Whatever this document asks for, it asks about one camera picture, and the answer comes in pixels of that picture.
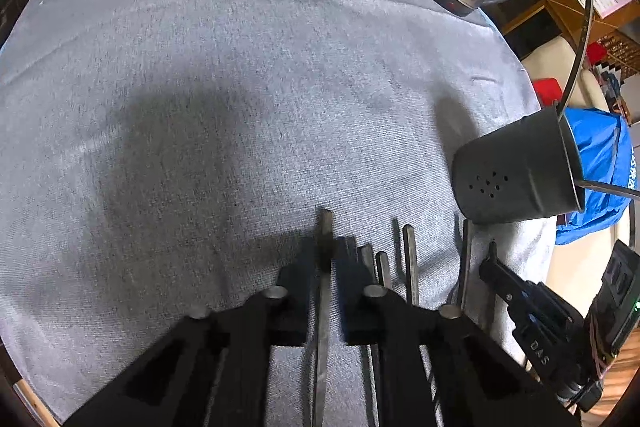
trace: blue bag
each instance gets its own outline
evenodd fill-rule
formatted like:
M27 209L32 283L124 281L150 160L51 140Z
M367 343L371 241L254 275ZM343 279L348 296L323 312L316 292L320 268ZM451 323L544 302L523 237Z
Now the blue bag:
M618 114L599 109L565 110L578 145L584 179L636 188L636 160L626 121ZM584 212L567 214L558 225L556 245L566 245L583 235L619 222L630 200L585 190Z

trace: black cup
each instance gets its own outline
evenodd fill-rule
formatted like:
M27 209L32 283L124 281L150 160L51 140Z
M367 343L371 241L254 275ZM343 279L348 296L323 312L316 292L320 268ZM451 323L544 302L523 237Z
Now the black cup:
M451 184L460 211L478 225L584 210L582 163L574 133L544 108L463 145Z

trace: metal rod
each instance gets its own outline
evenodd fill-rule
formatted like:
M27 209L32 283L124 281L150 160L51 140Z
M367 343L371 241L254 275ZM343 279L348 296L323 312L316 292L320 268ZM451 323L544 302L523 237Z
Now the metal rod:
M574 92L575 84L577 84L578 75L582 69L582 63L584 62L584 55L587 52L587 45L589 44L589 34L591 33L591 23L593 21L593 0L586 0L584 3L585 20L582 24L582 32L580 33L580 41L578 43L578 49L575 51L574 64L569 73L569 80L564 86L564 92L562 93L562 99L556 108L558 112L558 120L562 118L566 104L569 102L571 93Z
M620 185L593 182L590 180L574 180L574 184L578 185L578 187L596 190L596 192L604 192L605 194L613 194L614 196L621 196L623 198L631 198L633 200L640 201L640 190L633 190L632 188L621 187Z
M406 301L414 306L420 305L418 295L418 253L415 248L415 230L411 225L402 227L404 242L404 269L406 271Z
M636 251L636 200L629 203L629 248Z
M460 253L460 272L458 274L458 295L456 306L465 309L466 286L471 267L471 221L465 219L462 222L462 252Z
M378 283L382 282L382 278L376 276L376 267L373 260L373 246L367 243L363 247L358 248L358 255L361 263L369 269L373 280L378 280ZM376 390L376 408L378 409L378 427L382 427L382 371L380 369L380 350L377 345L371 345L369 347L371 366L373 369L373 386Z
M376 269L378 270L378 281L388 290L393 289L391 282L391 268L389 267L389 256L385 251L380 250L376 254Z
M312 404L312 427L321 427L326 399L326 370L329 357L329 312L331 262L334 257L334 214L322 209L318 223L318 293L316 296L316 372Z

